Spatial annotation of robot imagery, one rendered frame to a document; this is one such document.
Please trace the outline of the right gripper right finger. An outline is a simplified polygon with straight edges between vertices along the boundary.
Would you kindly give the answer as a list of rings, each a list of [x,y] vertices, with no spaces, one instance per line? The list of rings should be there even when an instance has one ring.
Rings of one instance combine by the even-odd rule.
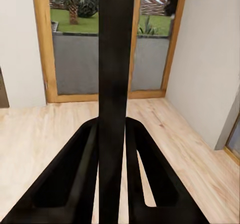
[[[210,224],[144,125],[126,117],[129,224]],[[138,154],[156,207],[145,204]]]

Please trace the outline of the poster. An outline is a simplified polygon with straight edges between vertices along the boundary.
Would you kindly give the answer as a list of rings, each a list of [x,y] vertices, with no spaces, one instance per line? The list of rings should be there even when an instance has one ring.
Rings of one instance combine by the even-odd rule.
[[[118,224],[134,0],[98,7],[98,224]]]

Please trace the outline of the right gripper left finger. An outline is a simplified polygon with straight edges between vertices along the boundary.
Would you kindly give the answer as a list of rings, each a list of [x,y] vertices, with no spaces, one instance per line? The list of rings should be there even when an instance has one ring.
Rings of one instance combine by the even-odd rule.
[[[0,224],[92,224],[98,120],[80,126]]]

